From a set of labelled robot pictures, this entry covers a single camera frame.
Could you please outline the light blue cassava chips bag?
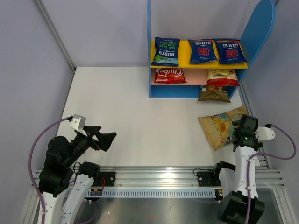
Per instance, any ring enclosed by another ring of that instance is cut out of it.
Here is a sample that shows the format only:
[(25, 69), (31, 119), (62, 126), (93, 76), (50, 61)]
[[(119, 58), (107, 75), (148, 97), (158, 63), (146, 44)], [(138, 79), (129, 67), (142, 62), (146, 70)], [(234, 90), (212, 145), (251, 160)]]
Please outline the light blue cassava chips bag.
[(200, 89), (198, 101), (221, 101), (230, 103), (226, 86), (204, 85)]

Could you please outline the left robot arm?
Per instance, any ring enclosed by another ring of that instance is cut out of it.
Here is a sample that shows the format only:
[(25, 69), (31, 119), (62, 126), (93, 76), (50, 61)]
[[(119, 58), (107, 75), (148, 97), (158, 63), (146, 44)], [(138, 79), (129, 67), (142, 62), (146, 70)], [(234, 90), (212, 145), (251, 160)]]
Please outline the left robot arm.
[(57, 136), (48, 143), (44, 167), (39, 175), (41, 193), (40, 224), (72, 224), (86, 195), (101, 196), (105, 187), (115, 183), (115, 172), (100, 171), (100, 166), (83, 162), (78, 171), (74, 165), (89, 148), (106, 152), (117, 136), (100, 133), (100, 126), (75, 130), (73, 140)]

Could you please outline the blue Burts sea salt bag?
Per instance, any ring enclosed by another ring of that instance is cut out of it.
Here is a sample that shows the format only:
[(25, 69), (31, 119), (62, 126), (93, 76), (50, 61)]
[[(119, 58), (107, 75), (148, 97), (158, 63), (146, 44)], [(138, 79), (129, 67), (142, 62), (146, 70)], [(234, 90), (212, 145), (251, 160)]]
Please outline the blue Burts sea salt bag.
[(178, 67), (178, 48), (180, 39), (178, 38), (155, 38), (155, 55), (152, 66)]

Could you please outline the blue Burts chilli bag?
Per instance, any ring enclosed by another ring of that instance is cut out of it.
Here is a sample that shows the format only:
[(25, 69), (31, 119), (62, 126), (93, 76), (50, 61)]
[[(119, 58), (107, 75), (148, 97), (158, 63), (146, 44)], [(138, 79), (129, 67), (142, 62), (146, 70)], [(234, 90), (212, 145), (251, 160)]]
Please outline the blue Burts chilli bag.
[(215, 39), (220, 64), (234, 64), (247, 62), (239, 39)]
[(190, 64), (202, 64), (214, 62), (217, 57), (214, 53), (213, 39), (189, 39), (191, 47)]

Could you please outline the yellow chips bag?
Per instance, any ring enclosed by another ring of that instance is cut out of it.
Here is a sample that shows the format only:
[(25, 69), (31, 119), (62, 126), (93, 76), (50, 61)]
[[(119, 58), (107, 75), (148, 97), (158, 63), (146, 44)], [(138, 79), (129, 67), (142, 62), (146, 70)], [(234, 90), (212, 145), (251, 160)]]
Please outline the yellow chips bag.
[(243, 114), (248, 115), (245, 106), (212, 116), (198, 117), (205, 136), (214, 151), (231, 143), (231, 137), (236, 127), (233, 122), (239, 121)]

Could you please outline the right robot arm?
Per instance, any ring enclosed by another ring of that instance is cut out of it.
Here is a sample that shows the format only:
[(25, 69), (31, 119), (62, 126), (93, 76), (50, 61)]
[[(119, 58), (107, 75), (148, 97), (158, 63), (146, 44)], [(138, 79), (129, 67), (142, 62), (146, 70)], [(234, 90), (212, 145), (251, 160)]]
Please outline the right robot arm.
[(223, 199), (217, 219), (227, 224), (256, 224), (265, 205), (258, 199), (255, 179), (255, 156), (260, 146), (255, 131), (258, 119), (241, 116), (232, 135), (235, 165), (223, 163), (212, 173), (214, 183), (222, 186)]

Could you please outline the red Chuba bag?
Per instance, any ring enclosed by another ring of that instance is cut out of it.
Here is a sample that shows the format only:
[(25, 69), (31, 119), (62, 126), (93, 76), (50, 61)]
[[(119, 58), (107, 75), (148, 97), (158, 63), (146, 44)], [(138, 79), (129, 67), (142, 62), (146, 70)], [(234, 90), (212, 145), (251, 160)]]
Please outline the red Chuba bag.
[(156, 84), (183, 84), (186, 83), (181, 68), (156, 69), (154, 83)]
[(234, 69), (209, 69), (207, 85), (239, 86), (239, 81)]

